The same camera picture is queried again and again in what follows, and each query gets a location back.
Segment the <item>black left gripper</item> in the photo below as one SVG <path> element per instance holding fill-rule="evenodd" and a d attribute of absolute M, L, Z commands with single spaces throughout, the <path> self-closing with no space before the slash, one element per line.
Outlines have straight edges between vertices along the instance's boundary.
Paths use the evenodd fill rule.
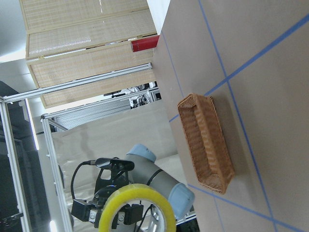
<path fill-rule="evenodd" d="M 100 168 L 95 183 L 93 199 L 90 201 L 77 199 L 74 194 L 74 180 L 80 167 L 84 165 L 95 165 Z M 128 178 L 128 172 L 134 170 L 135 164 L 132 161 L 115 158 L 99 158 L 97 160 L 88 160 L 81 162 L 75 169 L 71 182 L 70 192 L 72 197 L 71 215 L 80 221 L 90 222 L 94 227 L 99 226 L 100 216 L 103 213 L 103 207 L 111 195 L 121 187 L 131 184 Z M 117 227 L 120 223 L 124 225 L 134 225 L 137 222 L 143 224 L 145 216 L 144 206 L 139 204 L 128 204 L 120 208 L 120 213 L 124 214 L 124 219 L 120 220 L 120 214 L 117 213 L 112 220 L 112 227 Z"/>

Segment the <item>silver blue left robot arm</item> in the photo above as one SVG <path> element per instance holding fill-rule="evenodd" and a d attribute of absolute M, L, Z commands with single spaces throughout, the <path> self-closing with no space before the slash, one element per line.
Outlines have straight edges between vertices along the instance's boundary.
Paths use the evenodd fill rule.
<path fill-rule="evenodd" d="M 92 200 L 73 197 L 71 215 L 100 232 L 176 231 L 190 212 L 194 193 L 155 165 L 156 156 L 137 144 L 124 159 L 98 158 L 79 164 L 100 169 Z"/>

